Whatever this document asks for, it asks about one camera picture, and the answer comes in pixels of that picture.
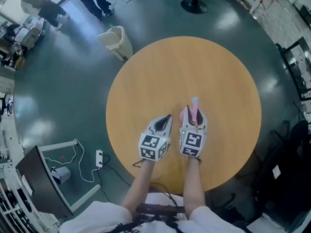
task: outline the white power strip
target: white power strip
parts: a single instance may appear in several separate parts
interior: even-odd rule
[[[103,167],[103,151],[96,150],[96,166]]]

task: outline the round black base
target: round black base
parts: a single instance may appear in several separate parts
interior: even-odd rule
[[[181,7],[193,14],[203,14],[207,11],[207,6],[202,1],[198,0],[198,5],[193,6],[192,0],[182,0]]]

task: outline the black pole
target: black pole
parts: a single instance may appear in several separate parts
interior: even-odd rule
[[[181,6],[190,13],[203,14],[207,11],[207,6],[200,0],[182,0]]]

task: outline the white trash bin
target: white trash bin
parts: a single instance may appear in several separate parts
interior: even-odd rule
[[[51,174],[52,174],[55,182],[58,184],[64,183],[71,176],[71,172],[65,166],[59,167],[59,168],[52,167],[51,168]]]
[[[108,29],[106,33],[100,34],[97,39],[122,61],[131,58],[133,55],[132,44],[122,26]]]

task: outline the wooden tabletop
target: wooden tabletop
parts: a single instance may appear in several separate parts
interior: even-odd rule
[[[223,184],[246,163],[261,125],[260,100],[251,75],[236,56],[216,43],[173,37],[131,57],[109,92],[109,139],[133,176],[139,172],[132,164],[140,160],[140,134],[152,119],[172,114],[171,146],[156,163],[152,181],[164,184],[171,193],[182,193],[187,158],[179,153],[179,113],[193,97],[199,98],[208,118],[200,165],[204,190]]]

